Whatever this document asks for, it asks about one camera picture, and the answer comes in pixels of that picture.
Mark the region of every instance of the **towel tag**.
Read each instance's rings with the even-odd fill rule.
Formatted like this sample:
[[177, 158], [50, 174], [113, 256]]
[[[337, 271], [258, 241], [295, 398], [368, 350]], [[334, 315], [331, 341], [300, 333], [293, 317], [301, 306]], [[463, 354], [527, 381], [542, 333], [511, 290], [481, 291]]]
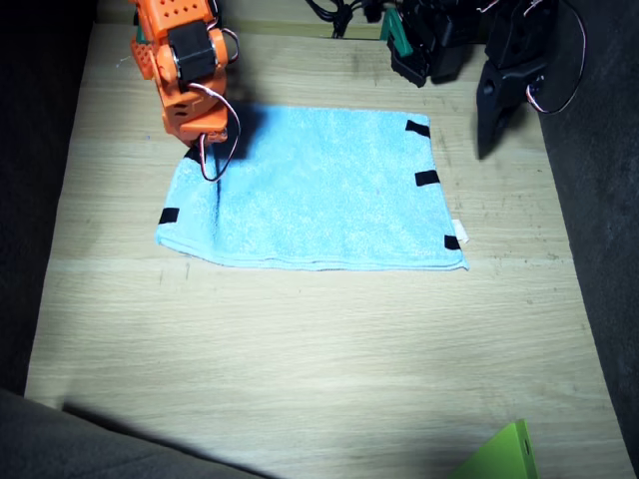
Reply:
[[453, 220], [452, 225], [455, 227], [455, 236], [458, 240], [460, 240], [464, 244], [470, 241], [468, 233], [466, 232], [466, 228], [463, 227], [463, 224], [460, 220]]
[[160, 216], [160, 225], [164, 225], [166, 223], [175, 223], [178, 220], [179, 214], [179, 208], [164, 208], [162, 210], [162, 215]]
[[437, 174], [435, 170], [415, 173], [415, 183], [419, 187], [423, 187], [425, 185], [432, 185], [433, 183], [439, 183], [439, 175]]
[[420, 125], [419, 123], [416, 123], [413, 120], [408, 120], [406, 122], [406, 131], [416, 132], [418, 135], [422, 135], [423, 137], [430, 138], [430, 127], [428, 125]]

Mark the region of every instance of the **red and white wire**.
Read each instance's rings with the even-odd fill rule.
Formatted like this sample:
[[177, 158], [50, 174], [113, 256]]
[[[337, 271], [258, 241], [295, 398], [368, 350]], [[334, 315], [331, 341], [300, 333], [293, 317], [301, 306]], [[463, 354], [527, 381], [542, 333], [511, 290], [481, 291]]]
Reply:
[[229, 60], [229, 65], [231, 65], [232, 63], [236, 63], [240, 58], [240, 39], [238, 38], [238, 34], [229, 28], [223, 28], [222, 32], [226, 33], [236, 41], [236, 54], [231, 60]]
[[496, 4], [499, 3], [500, 0], [493, 0], [491, 3], [489, 3], [488, 5], [486, 5], [483, 8], [479, 8], [477, 7], [477, 11], [479, 13], [486, 13], [488, 10], [490, 10], [492, 7], [494, 7]]
[[561, 107], [559, 107], [558, 109], [556, 109], [556, 110], [546, 110], [545, 108], [541, 107], [539, 105], [539, 103], [537, 103], [537, 100], [535, 100], [535, 97], [532, 94], [532, 85], [528, 85], [526, 87], [526, 99], [528, 100], [528, 103], [530, 103], [530, 105], [532, 105], [532, 108], [534, 108], [537, 112], [543, 113], [543, 114], [546, 114], [546, 115], [555, 115], [557, 113], [561, 113], [561, 112], [563, 112], [566, 109], [566, 107], [568, 105], [570, 105], [570, 102], [572, 102], [572, 100], [577, 95], [577, 91], [579, 89], [579, 84], [581, 83], [581, 79], [583, 77], [583, 71], [584, 71], [584, 69], [586, 67], [586, 51], [588, 50], [588, 38], [587, 38], [587, 35], [586, 35], [586, 27], [584, 26], [583, 20], [581, 19], [581, 16], [577, 12], [577, 10], [575, 10], [575, 8], [570, 3], [568, 3], [566, 0], [563, 0], [563, 3], [570, 10], [572, 10], [572, 13], [574, 13], [575, 18], [577, 19], [577, 22], [579, 22], [579, 28], [581, 29], [581, 35], [583, 37], [583, 48], [581, 50], [581, 68], [579, 69], [579, 77], [577, 78], [577, 84], [575, 85], [575, 88], [572, 91], [572, 95], [570, 95], [568, 100], [566, 100], [564, 102], [564, 104]]
[[231, 106], [229, 101], [226, 98], [224, 98], [224, 96], [220, 95], [218, 92], [215, 92], [211, 90], [210, 88], [205, 87], [204, 85], [200, 85], [199, 83], [190, 83], [189, 88], [195, 88], [196, 90], [200, 90], [201, 92], [206, 93], [210, 97], [220, 100], [224, 104], [224, 106], [227, 107], [227, 109], [231, 112], [231, 114], [234, 116], [236, 120], [236, 123], [238, 124], [238, 134], [236, 135], [236, 140], [233, 143], [233, 147], [231, 148], [231, 152], [229, 153], [227, 162], [214, 178], [210, 178], [207, 175], [207, 152], [205, 147], [205, 138], [207, 135], [205, 133], [202, 133], [200, 135], [200, 168], [202, 169], [202, 176], [205, 178], [205, 180], [211, 183], [217, 183], [222, 178], [224, 173], [227, 172], [227, 168], [229, 167], [231, 158], [233, 157], [233, 154], [236, 152], [236, 148], [238, 147], [238, 141], [240, 140], [240, 134], [242, 133], [242, 124], [240, 122], [240, 117], [238, 116], [238, 113], [235, 111], [235, 109]]

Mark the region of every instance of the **cable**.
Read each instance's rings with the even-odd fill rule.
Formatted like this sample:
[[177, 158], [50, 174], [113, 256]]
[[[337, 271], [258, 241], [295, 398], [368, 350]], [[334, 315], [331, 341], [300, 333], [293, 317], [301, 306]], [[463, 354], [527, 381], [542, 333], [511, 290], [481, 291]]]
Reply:
[[527, 16], [528, 12], [530, 10], [532, 10], [533, 8], [535, 8], [537, 5], [539, 5], [541, 2], [543, 2], [543, 0], [532, 0], [532, 2], [530, 2], [530, 6], [528, 8], [526, 8], [526, 11], [523, 12], [523, 16]]
[[228, 34], [231, 38], [233, 38], [236, 41], [236, 47], [237, 47], [236, 54], [233, 56], [232, 59], [229, 60], [229, 65], [231, 65], [236, 63], [238, 59], [240, 58], [240, 39], [238, 38], [238, 35], [236, 34], [236, 32], [234, 32], [233, 30], [229, 28], [223, 28], [222, 32]]
[[535, 97], [532, 95], [532, 88], [533, 88], [532, 85], [528, 85], [526, 87], [526, 99], [528, 100], [528, 103], [530, 103], [530, 105], [532, 105], [532, 108], [534, 108], [537, 112], [543, 113], [545, 115], [555, 115], [557, 113], [561, 113], [566, 109], [568, 105], [570, 105], [570, 102], [572, 102], [572, 100], [577, 95], [577, 91], [579, 90], [579, 85], [581, 84], [581, 80], [583, 78], [583, 72], [586, 68], [586, 51], [588, 49], [588, 38], [586, 35], [586, 27], [584, 26], [581, 15], [579, 15], [579, 12], [577, 12], [575, 7], [573, 7], [568, 2], [568, 0], [562, 0], [562, 2], [564, 3], [564, 5], [566, 5], [566, 7], [572, 10], [572, 13], [577, 19], [577, 22], [579, 22], [579, 28], [581, 28], [581, 35], [583, 36], [583, 49], [581, 52], [581, 68], [579, 69], [579, 77], [577, 78], [577, 83], [575, 84], [575, 88], [572, 91], [572, 95], [570, 95], [570, 97], [563, 103], [563, 105], [556, 110], [545, 110], [544, 108], [540, 107], [539, 104], [537, 103], [537, 100], [535, 100]]
[[329, 12], [322, 8], [314, 0], [307, 0], [309, 6], [318, 15], [321, 20], [332, 23], [332, 35], [331, 38], [342, 38], [343, 34], [352, 19], [352, 12], [357, 8], [361, 8], [362, 0], [354, 0], [350, 4], [344, 3], [343, 0], [330, 0], [337, 7], [337, 11]]
[[477, 11], [479, 13], [486, 13], [488, 10], [490, 10], [492, 7], [494, 7], [498, 3], [499, 3], [499, 0], [493, 0], [489, 5], [487, 5], [487, 6], [483, 7], [483, 8], [477, 7]]
[[210, 88], [205, 87], [204, 85], [200, 85], [199, 83], [190, 83], [189, 84], [189, 88], [195, 88], [196, 90], [200, 90], [200, 91], [206, 93], [210, 97], [213, 97], [213, 98], [216, 98], [216, 99], [220, 100], [225, 105], [225, 107], [227, 107], [229, 109], [229, 111], [233, 114], [233, 116], [235, 117], [236, 122], [238, 124], [238, 134], [236, 136], [235, 142], [233, 143], [233, 147], [231, 148], [231, 152], [229, 153], [229, 157], [227, 158], [227, 162], [225, 163], [224, 167], [220, 170], [220, 172], [214, 178], [209, 178], [209, 176], [207, 175], [207, 168], [206, 168], [207, 153], [205, 151], [205, 145], [204, 145], [204, 140], [205, 140], [206, 134], [202, 133], [200, 135], [200, 168], [202, 169], [202, 176], [205, 178], [205, 180], [207, 180], [207, 181], [209, 181], [211, 183], [217, 183], [222, 178], [224, 173], [227, 172], [227, 168], [229, 167], [229, 163], [231, 162], [231, 158], [233, 157], [233, 153], [236, 152], [236, 148], [238, 147], [238, 141], [240, 140], [240, 134], [242, 133], [242, 123], [240, 122], [240, 117], [238, 117], [238, 113], [231, 106], [229, 101], [226, 98], [224, 98], [222, 95], [220, 95], [218, 92], [214, 92]]

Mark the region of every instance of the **gray fabric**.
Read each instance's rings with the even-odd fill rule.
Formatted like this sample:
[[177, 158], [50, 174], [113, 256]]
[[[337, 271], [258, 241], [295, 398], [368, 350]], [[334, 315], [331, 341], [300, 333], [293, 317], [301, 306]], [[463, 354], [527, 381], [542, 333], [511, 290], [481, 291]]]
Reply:
[[255, 479], [0, 390], [3, 479]]
[[[586, 74], [575, 101], [542, 116], [541, 126], [599, 360], [639, 472], [639, 2], [574, 5], [588, 30]], [[574, 18], [562, 15], [542, 105], [552, 108], [570, 93], [578, 32]]]

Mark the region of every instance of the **dark wall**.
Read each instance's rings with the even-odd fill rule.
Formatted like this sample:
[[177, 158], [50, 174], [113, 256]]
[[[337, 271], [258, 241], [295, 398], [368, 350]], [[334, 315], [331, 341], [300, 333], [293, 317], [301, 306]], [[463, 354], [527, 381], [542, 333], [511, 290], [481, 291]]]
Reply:
[[0, 15], [0, 387], [22, 394], [95, 3]]

